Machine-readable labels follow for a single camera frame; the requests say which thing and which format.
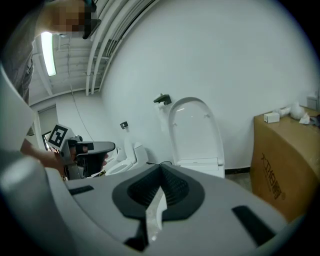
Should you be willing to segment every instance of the small white box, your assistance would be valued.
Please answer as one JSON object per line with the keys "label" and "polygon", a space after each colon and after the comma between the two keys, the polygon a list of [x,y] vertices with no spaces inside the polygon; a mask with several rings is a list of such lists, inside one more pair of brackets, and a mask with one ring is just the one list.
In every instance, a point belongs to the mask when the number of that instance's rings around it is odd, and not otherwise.
{"label": "small white box", "polygon": [[264,114],[264,121],[266,123],[276,123],[280,121],[280,115],[279,113],[267,113]]}

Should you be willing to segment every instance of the ceiling light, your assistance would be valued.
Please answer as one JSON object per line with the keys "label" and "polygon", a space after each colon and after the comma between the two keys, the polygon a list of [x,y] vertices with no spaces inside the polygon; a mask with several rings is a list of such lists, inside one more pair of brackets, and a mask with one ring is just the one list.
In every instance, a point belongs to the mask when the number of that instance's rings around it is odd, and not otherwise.
{"label": "ceiling light", "polygon": [[44,63],[46,67],[46,71],[48,72],[48,76],[56,75],[56,68],[54,62],[54,51],[53,51],[53,43],[52,43],[52,34],[49,32],[44,32],[41,34],[41,43],[42,43],[42,52]]}

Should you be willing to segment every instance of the floor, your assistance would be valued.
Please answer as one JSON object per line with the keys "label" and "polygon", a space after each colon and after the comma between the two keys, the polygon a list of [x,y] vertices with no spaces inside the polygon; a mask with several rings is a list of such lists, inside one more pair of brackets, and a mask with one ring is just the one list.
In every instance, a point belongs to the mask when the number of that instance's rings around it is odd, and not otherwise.
{"label": "floor", "polygon": [[[234,181],[235,183],[243,187],[245,190],[252,192],[251,179],[250,174],[248,172],[239,174],[228,174],[225,175],[225,178]],[[147,236],[150,244],[157,239],[157,235],[161,231],[157,222],[157,209],[159,207],[159,202],[163,195],[164,192],[160,188],[145,212]]]}

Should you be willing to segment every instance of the gray shirt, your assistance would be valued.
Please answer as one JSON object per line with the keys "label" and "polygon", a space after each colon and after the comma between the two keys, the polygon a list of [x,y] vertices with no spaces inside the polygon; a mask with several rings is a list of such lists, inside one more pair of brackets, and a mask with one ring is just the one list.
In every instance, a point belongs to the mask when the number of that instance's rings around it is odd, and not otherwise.
{"label": "gray shirt", "polygon": [[[42,5],[20,22],[5,48],[1,61],[3,68],[24,101],[29,104],[29,86],[34,72],[32,61],[36,23]],[[30,128],[27,135],[34,135]]]}

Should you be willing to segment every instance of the black and white square marker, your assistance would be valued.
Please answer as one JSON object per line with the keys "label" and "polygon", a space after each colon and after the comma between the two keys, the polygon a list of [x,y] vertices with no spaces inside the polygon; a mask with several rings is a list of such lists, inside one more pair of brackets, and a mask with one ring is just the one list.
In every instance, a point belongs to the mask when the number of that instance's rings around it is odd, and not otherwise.
{"label": "black and white square marker", "polygon": [[64,128],[60,125],[56,125],[51,132],[50,138],[48,140],[49,143],[55,145],[56,147],[60,148],[61,144],[67,134],[68,129]]}

